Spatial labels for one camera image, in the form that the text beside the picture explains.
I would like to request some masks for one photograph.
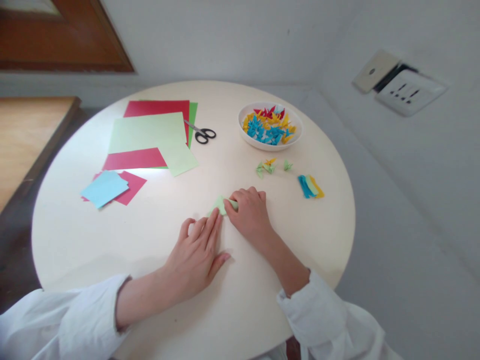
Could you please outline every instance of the wall socket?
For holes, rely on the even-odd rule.
[[[410,117],[447,91],[447,86],[417,72],[403,70],[375,98]]]
[[[363,93],[368,93],[380,80],[392,71],[399,62],[399,58],[385,50],[379,50],[353,80],[353,84]]]

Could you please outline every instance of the white bowl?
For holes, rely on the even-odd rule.
[[[264,144],[263,142],[260,142],[258,140],[255,140],[254,138],[250,137],[247,135],[247,133],[243,129],[244,121],[245,118],[247,117],[248,114],[251,114],[254,112],[254,109],[271,109],[274,106],[279,106],[280,108],[285,108],[285,113],[288,114],[288,118],[290,120],[290,123],[293,126],[296,126],[296,132],[293,135],[293,138],[287,142],[286,144],[279,144],[279,145],[270,145],[270,144]],[[251,104],[248,104],[243,107],[242,110],[238,113],[238,129],[240,130],[241,137],[250,145],[252,145],[254,148],[260,149],[260,150],[265,150],[265,151],[281,151],[285,150],[289,147],[291,147],[293,144],[297,143],[300,138],[302,137],[302,133],[304,132],[304,125],[302,124],[302,121],[300,120],[299,116],[292,111],[292,109],[283,106],[282,104],[278,104],[276,102],[254,102]]]

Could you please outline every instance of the round table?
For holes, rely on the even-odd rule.
[[[147,179],[128,206],[101,210],[80,192],[104,164],[113,121],[131,100],[198,103],[195,124],[216,131],[207,145],[192,141],[199,166],[177,177],[165,169],[131,169]],[[302,139],[281,152],[248,145],[238,113],[267,101],[292,108],[304,124]],[[270,175],[256,167],[278,158]],[[293,163],[283,170],[284,159]],[[297,177],[311,174],[325,198],[306,199]],[[267,193],[273,227],[293,252],[334,288],[347,265],[355,230],[355,203],[347,170],[328,137],[305,114],[267,92],[219,81],[187,81],[128,96],[83,125],[54,159],[33,214],[32,249],[47,291],[66,291],[118,273],[137,277],[163,265],[188,217],[205,216],[219,195],[255,186]],[[118,359],[249,359],[292,335],[276,302],[281,285],[263,258],[224,219],[220,249],[233,260],[193,299],[133,326]]]

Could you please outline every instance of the white sleeve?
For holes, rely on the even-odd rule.
[[[117,293],[128,275],[68,292],[32,291],[0,315],[0,359],[108,359],[117,332]]]
[[[303,289],[291,298],[282,290],[277,301],[302,347],[302,359],[306,349],[314,359],[401,359],[375,318],[343,302],[313,271]]]

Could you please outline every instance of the person's left hand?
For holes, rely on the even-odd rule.
[[[213,281],[230,254],[217,254],[217,241],[223,217],[215,208],[210,217],[196,221],[186,219],[180,228],[178,241],[165,265],[156,271],[157,280],[168,284],[170,306],[193,298]],[[193,224],[190,235],[189,227]]]

